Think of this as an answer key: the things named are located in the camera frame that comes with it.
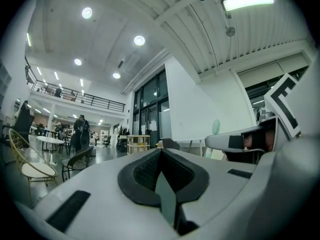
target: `round ceiling light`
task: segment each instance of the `round ceiling light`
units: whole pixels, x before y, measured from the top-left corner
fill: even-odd
[[[86,7],[82,10],[82,17],[85,19],[89,19],[92,16],[92,9],[90,7]]]
[[[78,59],[78,58],[76,58],[76,59],[74,60],[74,63],[75,63],[77,66],[81,66],[81,65],[82,65],[81,60]]]
[[[119,73],[113,73],[113,77],[115,79],[119,79],[121,77],[121,75]]]
[[[137,35],[133,41],[137,46],[143,46],[146,42],[145,38],[142,35]]]

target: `round table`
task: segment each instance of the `round table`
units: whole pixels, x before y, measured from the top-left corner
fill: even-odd
[[[50,152],[50,157],[49,157],[49,163],[53,166],[56,166],[57,163],[56,162],[50,162],[50,159],[51,159],[51,155],[53,155],[53,149],[54,149],[54,144],[58,145],[58,144],[63,144],[64,141],[63,140],[60,140],[60,139],[57,139],[57,138],[51,138],[51,137],[46,137],[46,136],[37,136],[36,137],[39,141],[42,141],[43,143],[46,142],[46,143],[50,143],[51,144],[51,150],[49,149],[49,152]]]

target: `wooden shelf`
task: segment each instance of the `wooden shelf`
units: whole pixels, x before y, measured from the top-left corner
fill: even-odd
[[[128,135],[127,136],[127,154],[128,155],[147,151],[149,149],[150,149],[150,135]]]
[[[143,148],[143,147],[150,147],[150,145],[131,145],[128,144],[129,147],[133,147],[133,148]]]

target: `black backpack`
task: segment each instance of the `black backpack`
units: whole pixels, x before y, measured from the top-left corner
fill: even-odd
[[[83,123],[82,123],[82,125],[80,126],[80,132],[82,133],[82,134],[89,134],[89,132],[90,132],[90,127],[89,127],[89,123],[88,123],[88,121],[87,120],[84,120],[83,121]]]

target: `column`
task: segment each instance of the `column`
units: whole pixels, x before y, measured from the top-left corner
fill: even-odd
[[[50,109],[50,115],[49,115],[49,119],[48,119],[48,124],[47,124],[47,129],[49,131],[53,131],[54,129],[52,129],[52,121],[54,119],[54,114],[55,114],[55,109],[56,109],[56,104],[52,104],[51,105],[51,109]]]

